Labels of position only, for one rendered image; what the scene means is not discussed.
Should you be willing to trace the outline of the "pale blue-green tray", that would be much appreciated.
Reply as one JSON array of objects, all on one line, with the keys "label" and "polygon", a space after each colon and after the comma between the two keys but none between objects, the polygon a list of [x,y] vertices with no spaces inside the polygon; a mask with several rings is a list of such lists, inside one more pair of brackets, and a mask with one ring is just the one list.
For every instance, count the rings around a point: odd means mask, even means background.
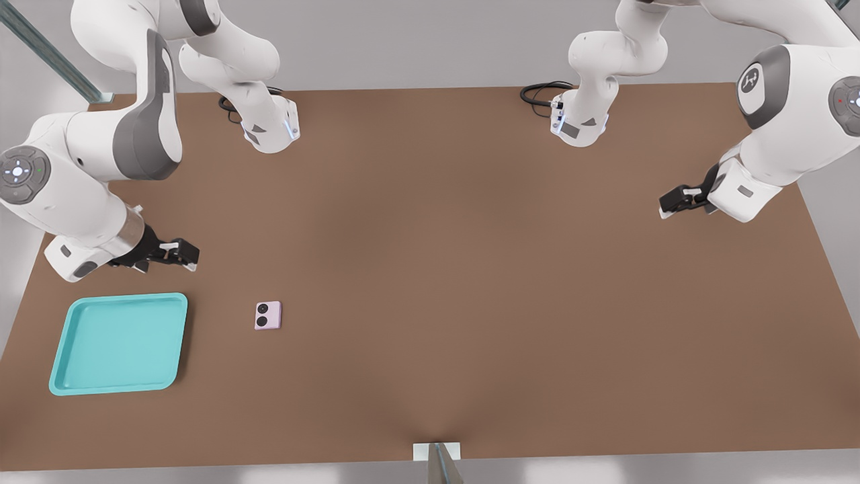
[{"label": "pale blue-green tray", "polygon": [[188,299],[182,293],[88,297],[67,311],[50,392],[159,391],[178,373]]}]

